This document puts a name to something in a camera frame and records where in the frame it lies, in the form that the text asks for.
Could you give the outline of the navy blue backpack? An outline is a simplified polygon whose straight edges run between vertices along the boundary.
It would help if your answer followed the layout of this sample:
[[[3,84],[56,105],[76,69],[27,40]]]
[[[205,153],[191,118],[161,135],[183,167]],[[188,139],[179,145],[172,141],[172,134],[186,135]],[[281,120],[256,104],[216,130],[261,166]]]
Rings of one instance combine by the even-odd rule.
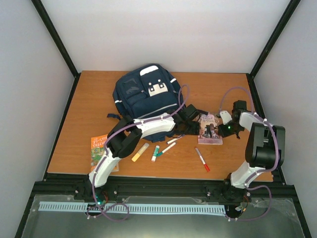
[[[177,110],[184,102],[180,88],[168,70],[151,63],[122,76],[112,96],[122,117],[148,119]]]

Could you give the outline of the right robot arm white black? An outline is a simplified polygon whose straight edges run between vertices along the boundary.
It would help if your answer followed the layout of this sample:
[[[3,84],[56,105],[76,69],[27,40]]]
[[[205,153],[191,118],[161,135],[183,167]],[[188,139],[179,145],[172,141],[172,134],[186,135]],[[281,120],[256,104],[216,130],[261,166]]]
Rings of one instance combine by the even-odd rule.
[[[263,173],[272,172],[284,162],[285,128],[269,123],[257,113],[247,110],[247,103],[238,100],[233,110],[220,111],[222,124],[218,134],[225,138],[247,130],[249,138],[245,149],[245,161],[224,180],[220,194],[227,201],[241,200],[251,182]]]

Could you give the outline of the pink shakespeare book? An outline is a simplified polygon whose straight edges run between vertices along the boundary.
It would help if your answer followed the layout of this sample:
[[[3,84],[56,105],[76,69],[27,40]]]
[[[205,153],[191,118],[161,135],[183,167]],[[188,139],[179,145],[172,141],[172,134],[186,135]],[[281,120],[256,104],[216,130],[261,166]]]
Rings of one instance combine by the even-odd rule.
[[[222,145],[223,140],[218,135],[219,118],[215,114],[200,114],[198,117],[200,123],[198,144],[201,145]]]

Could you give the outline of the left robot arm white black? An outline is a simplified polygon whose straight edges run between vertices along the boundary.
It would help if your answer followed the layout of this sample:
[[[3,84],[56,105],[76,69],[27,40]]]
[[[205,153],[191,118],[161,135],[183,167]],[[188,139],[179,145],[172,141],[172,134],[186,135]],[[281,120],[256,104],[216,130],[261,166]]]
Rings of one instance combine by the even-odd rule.
[[[117,163],[130,156],[139,141],[147,136],[198,135],[200,124],[195,120],[200,112],[192,105],[160,116],[147,119],[132,119],[124,116],[110,131],[104,143],[104,153],[96,167],[89,173],[85,193],[91,199],[99,199],[103,185]]]

